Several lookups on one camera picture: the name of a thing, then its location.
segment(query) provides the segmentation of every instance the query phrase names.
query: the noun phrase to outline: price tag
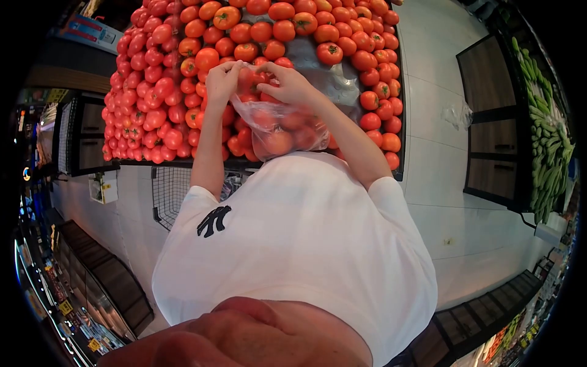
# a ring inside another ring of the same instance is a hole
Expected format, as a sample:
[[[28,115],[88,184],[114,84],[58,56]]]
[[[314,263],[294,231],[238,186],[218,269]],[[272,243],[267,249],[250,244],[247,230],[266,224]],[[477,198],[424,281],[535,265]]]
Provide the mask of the price tag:
[[[102,345],[98,343],[98,341],[95,338],[92,338],[92,340],[90,340],[90,344],[87,345],[87,347],[90,348],[92,352],[97,351],[98,349],[100,349],[101,346]]]
[[[59,309],[61,310],[63,316],[73,311],[73,307],[71,306],[68,300],[65,300],[63,303],[61,303],[59,305]]]

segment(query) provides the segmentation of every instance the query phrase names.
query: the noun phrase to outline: clear plastic bag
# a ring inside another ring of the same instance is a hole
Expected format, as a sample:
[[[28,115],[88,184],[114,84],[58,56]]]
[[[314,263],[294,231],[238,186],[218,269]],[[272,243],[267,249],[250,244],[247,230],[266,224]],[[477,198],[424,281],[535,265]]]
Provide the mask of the clear plastic bag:
[[[463,99],[461,101],[461,106],[445,106],[440,113],[440,117],[453,125],[457,131],[461,126],[467,131],[469,126],[471,126],[471,122],[473,122],[473,111]]]
[[[245,68],[253,70],[250,65]],[[278,86],[278,82],[269,80],[268,76],[262,77],[266,78],[262,82]],[[330,133],[326,125],[311,111],[284,103],[253,100],[242,102],[239,96],[243,97],[244,93],[255,89],[254,85],[249,84],[250,78],[239,78],[237,94],[230,101],[251,128],[253,151],[257,158],[265,162],[296,150],[326,149]]]

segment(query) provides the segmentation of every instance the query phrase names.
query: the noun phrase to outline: supermarket aisle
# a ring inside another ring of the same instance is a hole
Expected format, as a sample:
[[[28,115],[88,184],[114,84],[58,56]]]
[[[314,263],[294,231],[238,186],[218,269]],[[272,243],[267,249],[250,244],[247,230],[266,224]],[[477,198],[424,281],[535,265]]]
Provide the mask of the supermarket aisle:
[[[463,193],[467,132],[440,117],[464,102],[455,56],[488,34],[484,25],[451,0],[411,0],[395,10],[409,121],[402,186],[434,261],[443,309],[532,268],[550,246],[518,214]]]

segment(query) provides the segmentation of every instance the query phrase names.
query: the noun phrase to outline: floor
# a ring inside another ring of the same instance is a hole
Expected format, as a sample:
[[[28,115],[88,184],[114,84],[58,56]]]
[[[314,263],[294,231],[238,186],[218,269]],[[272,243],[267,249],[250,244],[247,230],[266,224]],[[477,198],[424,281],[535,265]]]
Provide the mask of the floor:
[[[434,262],[437,308],[444,309],[531,269],[550,246],[518,214],[463,194],[467,132],[440,117],[444,108],[460,109],[464,102],[455,55],[487,30],[451,0],[410,0],[395,8],[407,112],[401,185]],[[107,205],[90,201],[86,177],[60,182],[53,200],[64,218],[74,219],[130,266],[156,309],[151,273],[167,231],[153,220],[150,169],[123,166],[118,185],[119,199]],[[549,224],[563,225],[555,219]],[[166,326],[157,314],[143,335]]]

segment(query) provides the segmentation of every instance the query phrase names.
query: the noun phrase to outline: ny logo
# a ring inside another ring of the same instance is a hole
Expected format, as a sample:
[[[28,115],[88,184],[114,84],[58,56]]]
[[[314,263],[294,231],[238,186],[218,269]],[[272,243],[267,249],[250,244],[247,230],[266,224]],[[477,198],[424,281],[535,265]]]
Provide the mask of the ny logo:
[[[214,234],[213,225],[214,225],[215,219],[216,219],[216,229],[218,231],[224,231],[224,225],[222,224],[222,220],[224,219],[224,216],[226,215],[226,213],[228,213],[231,210],[232,210],[232,208],[229,206],[217,207],[216,209],[214,209],[213,211],[208,213],[208,215],[206,216],[206,218],[204,218],[202,223],[200,223],[198,225],[198,236],[200,234],[202,234],[202,231],[204,231],[204,228],[206,228],[206,227],[208,229],[206,230],[206,233],[204,234],[204,238],[210,237],[211,235],[213,235]]]

